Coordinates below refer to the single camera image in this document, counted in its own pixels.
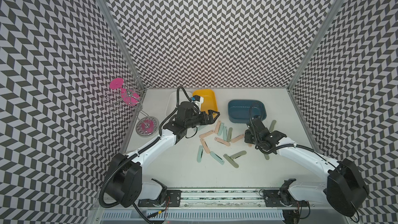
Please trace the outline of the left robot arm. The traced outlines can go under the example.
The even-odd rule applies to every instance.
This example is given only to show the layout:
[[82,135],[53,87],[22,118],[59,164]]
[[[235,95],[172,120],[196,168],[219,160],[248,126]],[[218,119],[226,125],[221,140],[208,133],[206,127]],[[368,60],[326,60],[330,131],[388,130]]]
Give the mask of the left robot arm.
[[198,95],[177,101],[175,109],[159,124],[155,138],[135,151],[113,157],[98,196],[101,207],[111,208],[119,204],[129,207],[137,200],[150,200],[155,204],[164,202],[167,187],[154,178],[147,180],[145,171],[158,156],[183,139],[188,129],[216,122],[220,113],[203,111],[203,103],[203,98]]

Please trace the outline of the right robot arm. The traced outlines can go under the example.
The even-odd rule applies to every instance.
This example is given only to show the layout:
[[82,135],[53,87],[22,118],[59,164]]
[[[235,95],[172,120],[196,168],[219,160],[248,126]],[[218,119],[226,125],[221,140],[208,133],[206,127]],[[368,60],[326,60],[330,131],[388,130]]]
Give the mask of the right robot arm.
[[252,113],[259,105],[259,101],[254,101],[249,108],[245,140],[254,144],[264,155],[276,154],[288,158],[320,179],[316,182],[295,178],[286,180],[278,191],[280,203],[291,206],[296,202],[318,202],[329,204],[344,216],[357,216],[370,191],[356,164],[349,159],[338,161],[324,156],[279,131],[269,131],[262,117]]

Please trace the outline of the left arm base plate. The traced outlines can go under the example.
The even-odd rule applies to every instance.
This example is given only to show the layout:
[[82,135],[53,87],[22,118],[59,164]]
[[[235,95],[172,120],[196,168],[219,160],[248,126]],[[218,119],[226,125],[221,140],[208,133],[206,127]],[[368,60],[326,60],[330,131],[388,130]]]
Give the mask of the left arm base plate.
[[139,207],[158,207],[166,208],[168,207],[180,207],[181,201],[181,190],[166,190],[161,193],[161,195],[156,200],[142,199],[139,200]]

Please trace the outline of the dark teal storage box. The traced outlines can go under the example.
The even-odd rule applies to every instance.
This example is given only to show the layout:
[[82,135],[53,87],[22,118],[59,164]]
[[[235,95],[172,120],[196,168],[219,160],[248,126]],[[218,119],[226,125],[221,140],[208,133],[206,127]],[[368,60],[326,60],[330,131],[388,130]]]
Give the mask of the dark teal storage box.
[[256,100],[231,100],[228,103],[228,116],[232,123],[248,123],[249,122],[249,112],[252,108],[252,117],[260,116],[261,120],[265,120],[267,113],[265,106],[262,102]]

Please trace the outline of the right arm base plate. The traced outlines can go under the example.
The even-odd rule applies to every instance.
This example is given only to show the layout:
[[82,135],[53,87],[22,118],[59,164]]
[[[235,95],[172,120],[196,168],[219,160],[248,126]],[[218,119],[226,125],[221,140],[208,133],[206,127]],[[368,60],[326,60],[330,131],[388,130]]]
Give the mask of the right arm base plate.
[[287,190],[261,189],[259,195],[267,207],[308,207],[306,201],[294,200]]

